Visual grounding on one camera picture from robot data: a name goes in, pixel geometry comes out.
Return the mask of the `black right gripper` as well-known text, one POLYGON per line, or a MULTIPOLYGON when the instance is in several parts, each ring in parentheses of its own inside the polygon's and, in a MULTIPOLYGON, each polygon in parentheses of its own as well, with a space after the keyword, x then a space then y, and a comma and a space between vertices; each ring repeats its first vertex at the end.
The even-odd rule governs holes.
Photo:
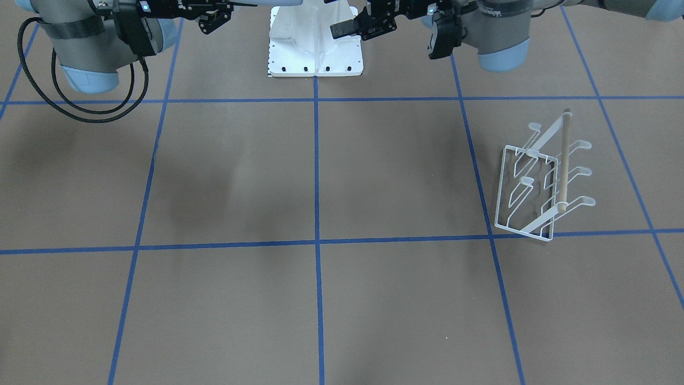
POLYGON ((196 20, 205 35, 227 24, 235 9, 230 1, 137 1, 136 5, 145 17, 196 20))

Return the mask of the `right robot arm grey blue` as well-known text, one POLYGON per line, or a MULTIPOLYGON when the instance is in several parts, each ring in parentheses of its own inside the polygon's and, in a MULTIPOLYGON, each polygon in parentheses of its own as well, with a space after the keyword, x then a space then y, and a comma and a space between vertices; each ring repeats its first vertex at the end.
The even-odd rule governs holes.
POLYGON ((176 39, 174 19, 199 20, 209 34, 224 25, 232 1, 17 1, 38 16, 70 86, 83 94, 118 86, 118 70, 155 56, 176 39))

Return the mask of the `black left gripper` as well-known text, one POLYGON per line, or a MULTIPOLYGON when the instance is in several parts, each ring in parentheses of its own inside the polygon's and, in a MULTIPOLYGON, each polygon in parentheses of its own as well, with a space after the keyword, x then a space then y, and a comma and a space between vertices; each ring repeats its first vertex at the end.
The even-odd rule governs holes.
POLYGON ((368 41, 395 31, 396 17, 419 19, 432 14, 440 3, 442 1, 366 1, 356 19, 330 25, 331 36, 334 40, 360 36, 362 41, 368 41))

